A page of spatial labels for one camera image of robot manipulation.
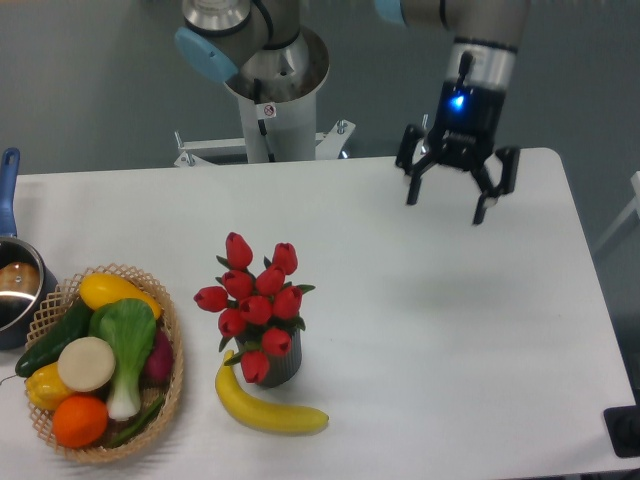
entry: banana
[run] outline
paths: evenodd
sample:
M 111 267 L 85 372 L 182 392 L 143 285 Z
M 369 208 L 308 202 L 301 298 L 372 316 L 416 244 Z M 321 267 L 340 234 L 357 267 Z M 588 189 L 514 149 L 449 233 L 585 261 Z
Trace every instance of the banana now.
M 224 362 L 233 356 L 228 350 L 216 375 L 216 392 L 233 418 L 249 427 L 274 433 L 303 434 L 317 432 L 329 423 L 329 416 L 315 408 L 265 402 L 245 392 L 233 367 Z

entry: black flower pot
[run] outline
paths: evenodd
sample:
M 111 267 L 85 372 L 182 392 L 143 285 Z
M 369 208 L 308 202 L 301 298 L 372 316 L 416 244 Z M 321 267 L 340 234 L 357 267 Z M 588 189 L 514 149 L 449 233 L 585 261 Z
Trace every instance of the black flower pot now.
M 236 337 L 236 344 L 241 349 L 246 338 Z M 266 354 L 269 359 L 269 371 L 262 382 L 257 383 L 262 387 L 277 387 L 293 377 L 302 363 L 302 346 L 300 344 L 300 332 L 296 330 L 291 335 L 291 350 L 286 355 L 276 356 Z

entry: round white slice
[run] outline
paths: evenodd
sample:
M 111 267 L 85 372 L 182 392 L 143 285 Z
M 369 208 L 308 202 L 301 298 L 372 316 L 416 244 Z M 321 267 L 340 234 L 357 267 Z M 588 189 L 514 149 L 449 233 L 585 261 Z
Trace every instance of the round white slice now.
M 91 392 L 106 384 L 116 368 L 116 358 L 107 342 L 96 337 L 74 340 L 58 359 L 60 380 L 76 392 Z

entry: woven basket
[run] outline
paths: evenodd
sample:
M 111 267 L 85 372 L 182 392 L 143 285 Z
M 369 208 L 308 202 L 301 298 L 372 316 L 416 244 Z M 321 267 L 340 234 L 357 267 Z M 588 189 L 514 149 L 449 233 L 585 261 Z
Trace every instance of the woven basket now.
M 142 400 L 142 410 L 145 410 L 160 395 L 165 395 L 164 404 L 158 416 L 149 423 L 142 432 L 124 445 L 116 448 L 105 448 L 102 445 L 107 444 L 118 432 L 129 426 L 130 421 L 114 422 L 110 420 L 107 431 L 94 444 L 81 449 L 69 449 L 59 445 L 52 433 L 53 412 L 40 410 L 29 402 L 31 420 L 33 421 L 33 427 L 38 432 L 38 436 L 42 438 L 47 445 L 52 447 L 56 453 L 79 463 L 105 463 L 119 460 L 149 445 L 167 427 L 176 412 L 182 390 L 184 370 L 180 327 L 169 294 L 151 275 L 135 267 L 128 267 L 126 265 L 111 264 L 107 267 L 100 266 L 90 268 L 83 274 L 76 274 L 71 280 L 65 280 L 62 284 L 58 285 L 53 293 L 47 295 L 47 298 L 40 305 L 40 310 L 34 315 L 29 334 L 27 335 L 27 348 L 30 348 L 38 338 L 46 334 L 58 319 L 62 317 L 73 301 L 78 298 L 78 287 L 82 279 L 86 275 L 95 272 L 118 275 L 129 280 L 138 288 L 154 297 L 162 306 L 164 313 L 158 322 L 173 347 L 174 365 L 170 380 L 164 384 L 160 385 L 141 380 L 140 398 Z

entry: cooking pot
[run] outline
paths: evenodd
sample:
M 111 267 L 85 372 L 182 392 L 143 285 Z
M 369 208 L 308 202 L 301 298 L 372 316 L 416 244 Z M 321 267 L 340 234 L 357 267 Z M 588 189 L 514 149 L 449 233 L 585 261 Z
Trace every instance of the cooking pot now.
M 0 164 L 0 350 L 27 342 L 33 314 L 57 281 L 40 254 L 18 240 L 13 197 L 20 165 L 20 151 L 9 148 Z

